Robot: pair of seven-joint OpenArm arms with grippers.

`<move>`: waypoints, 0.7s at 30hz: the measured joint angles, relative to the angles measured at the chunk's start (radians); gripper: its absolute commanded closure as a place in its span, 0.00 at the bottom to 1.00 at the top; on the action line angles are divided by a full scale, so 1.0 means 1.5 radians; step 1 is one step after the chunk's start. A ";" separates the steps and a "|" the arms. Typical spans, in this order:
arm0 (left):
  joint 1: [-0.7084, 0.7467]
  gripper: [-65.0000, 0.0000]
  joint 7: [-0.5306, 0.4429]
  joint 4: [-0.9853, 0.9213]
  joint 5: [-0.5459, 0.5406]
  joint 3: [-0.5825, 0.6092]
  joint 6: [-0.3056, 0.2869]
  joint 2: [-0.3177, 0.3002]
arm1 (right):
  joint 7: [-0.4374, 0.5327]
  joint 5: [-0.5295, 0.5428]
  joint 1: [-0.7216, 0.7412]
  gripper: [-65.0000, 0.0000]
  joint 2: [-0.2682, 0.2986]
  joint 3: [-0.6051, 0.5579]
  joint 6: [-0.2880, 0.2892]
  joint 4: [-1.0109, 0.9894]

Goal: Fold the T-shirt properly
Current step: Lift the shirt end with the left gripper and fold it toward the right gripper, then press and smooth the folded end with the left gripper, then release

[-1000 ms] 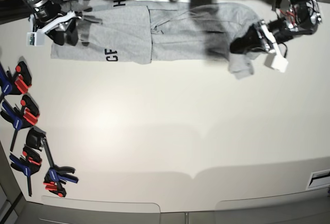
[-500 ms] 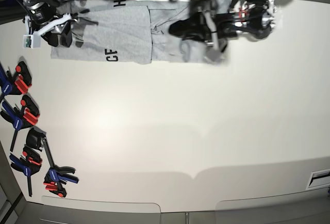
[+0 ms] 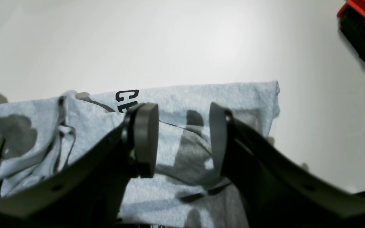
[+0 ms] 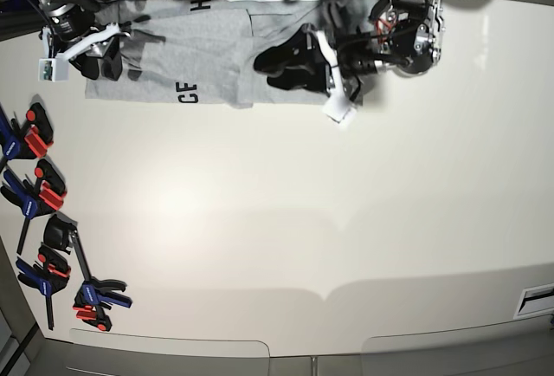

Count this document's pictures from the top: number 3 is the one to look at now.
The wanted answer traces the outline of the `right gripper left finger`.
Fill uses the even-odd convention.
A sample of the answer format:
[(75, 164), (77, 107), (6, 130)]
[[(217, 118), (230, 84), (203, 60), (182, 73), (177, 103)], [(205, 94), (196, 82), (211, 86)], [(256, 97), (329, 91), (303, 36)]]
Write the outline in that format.
[(114, 228), (132, 178), (152, 178), (158, 105), (141, 103), (83, 157), (58, 174), (0, 199), (0, 228)]

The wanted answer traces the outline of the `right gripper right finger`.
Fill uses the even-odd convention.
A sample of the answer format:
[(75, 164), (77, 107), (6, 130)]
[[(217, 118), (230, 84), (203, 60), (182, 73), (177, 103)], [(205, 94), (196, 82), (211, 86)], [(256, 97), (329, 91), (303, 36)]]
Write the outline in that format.
[(212, 102), (209, 128), (214, 168), (239, 190), (251, 228), (365, 228), (365, 197), (303, 170), (230, 109)]

